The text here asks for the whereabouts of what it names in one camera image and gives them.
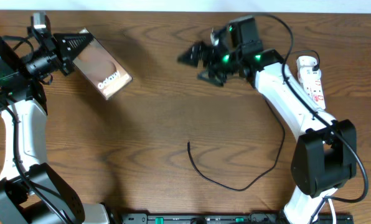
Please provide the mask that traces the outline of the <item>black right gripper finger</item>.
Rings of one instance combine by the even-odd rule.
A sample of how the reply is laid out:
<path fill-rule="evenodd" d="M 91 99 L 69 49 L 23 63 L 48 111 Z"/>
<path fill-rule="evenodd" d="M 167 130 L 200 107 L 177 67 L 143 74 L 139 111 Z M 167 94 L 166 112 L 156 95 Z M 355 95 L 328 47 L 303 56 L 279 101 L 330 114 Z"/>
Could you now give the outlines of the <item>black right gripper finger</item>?
<path fill-rule="evenodd" d="M 188 50 L 178 56 L 177 61 L 184 65 L 197 67 L 199 61 L 202 59 L 202 54 L 205 50 L 205 43 L 203 41 L 194 43 Z"/>
<path fill-rule="evenodd" d="M 197 75 L 197 78 L 199 80 L 208 82 L 208 83 L 210 83 L 212 85 L 215 85 L 215 86 L 218 86 L 218 87 L 223 87 L 224 83 L 226 82 L 225 78 L 217 75 L 214 72 L 211 72 L 210 70 L 204 70 L 204 71 L 200 72 Z"/>

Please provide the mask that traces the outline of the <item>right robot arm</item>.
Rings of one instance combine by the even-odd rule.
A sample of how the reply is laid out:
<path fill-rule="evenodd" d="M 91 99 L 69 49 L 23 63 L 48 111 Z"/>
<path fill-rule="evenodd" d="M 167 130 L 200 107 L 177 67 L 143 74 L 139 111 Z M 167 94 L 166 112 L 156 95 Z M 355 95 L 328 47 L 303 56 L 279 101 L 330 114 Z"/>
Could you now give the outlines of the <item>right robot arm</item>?
<path fill-rule="evenodd" d="M 287 55 L 265 49 L 254 16 L 230 21 L 210 35 L 211 43 L 194 43 L 178 57 L 180 63 L 204 70 L 198 79 L 222 86 L 238 74 L 261 93 L 282 128 L 296 139 L 291 173 L 296 185 L 290 201 L 266 223 L 320 223 L 319 212 L 336 200 L 336 191 L 364 166 L 357 155 L 357 133 L 347 119 L 326 111 L 320 58 L 298 53 L 298 74 Z"/>

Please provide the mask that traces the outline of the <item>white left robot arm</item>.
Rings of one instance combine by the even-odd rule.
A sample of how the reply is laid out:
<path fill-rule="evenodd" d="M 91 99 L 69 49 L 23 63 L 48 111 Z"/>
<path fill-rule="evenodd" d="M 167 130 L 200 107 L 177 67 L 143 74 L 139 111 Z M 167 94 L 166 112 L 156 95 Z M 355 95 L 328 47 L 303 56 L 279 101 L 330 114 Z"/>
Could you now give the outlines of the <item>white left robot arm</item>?
<path fill-rule="evenodd" d="M 0 36 L 0 115 L 6 130 L 0 174 L 2 223 L 114 223 L 103 203 L 87 204 L 47 162 L 44 86 L 52 74 L 68 75 L 73 60 L 92 41 L 90 34 L 53 34 L 29 28 L 38 49 L 20 57 Z"/>

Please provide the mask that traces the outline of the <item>white USB charger adapter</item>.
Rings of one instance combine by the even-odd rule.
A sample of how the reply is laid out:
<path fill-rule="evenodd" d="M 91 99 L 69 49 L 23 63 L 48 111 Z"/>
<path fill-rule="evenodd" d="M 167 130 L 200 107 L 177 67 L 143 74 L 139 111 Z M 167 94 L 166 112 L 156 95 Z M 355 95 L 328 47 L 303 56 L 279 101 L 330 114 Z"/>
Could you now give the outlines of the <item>white USB charger adapter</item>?
<path fill-rule="evenodd" d="M 314 68 L 317 63 L 317 59 L 312 56 L 300 56 L 297 61 L 297 69 L 300 75 L 320 75 L 321 71 L 318 68 Z"/>

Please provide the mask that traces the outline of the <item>white power strip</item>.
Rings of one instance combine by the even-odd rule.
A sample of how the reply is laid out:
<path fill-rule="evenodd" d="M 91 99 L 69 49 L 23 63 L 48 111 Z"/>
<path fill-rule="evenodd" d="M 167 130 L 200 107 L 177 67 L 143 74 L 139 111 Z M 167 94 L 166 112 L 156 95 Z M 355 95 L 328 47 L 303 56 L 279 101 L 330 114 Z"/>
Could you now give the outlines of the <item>white power strip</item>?
<path fill-rule="evenodd" d="M 322 109 L 326 108 L 321 83 L 321 70 L 313 67 L 301 67 L 298 70 L 298 80 L 304 91 Z"/>

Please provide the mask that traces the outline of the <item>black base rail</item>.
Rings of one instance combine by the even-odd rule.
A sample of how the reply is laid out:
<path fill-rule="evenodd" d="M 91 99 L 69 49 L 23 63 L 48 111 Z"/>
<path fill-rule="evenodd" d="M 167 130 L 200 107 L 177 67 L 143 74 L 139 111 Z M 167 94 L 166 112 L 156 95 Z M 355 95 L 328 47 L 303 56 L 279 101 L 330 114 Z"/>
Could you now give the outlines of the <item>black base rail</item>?
<path fill-rule="evenodd" d="M 317 223 L 317 224 L 354 224 L 352 215 L 321 214 L 316 217 L 309 215 L 298 216 L 294 213 L 280 212 L 252 212 L 239 214 L 149 214 L 124 213 L 120 215 L 124 224 L 264 224 L 264 223 Z"/>

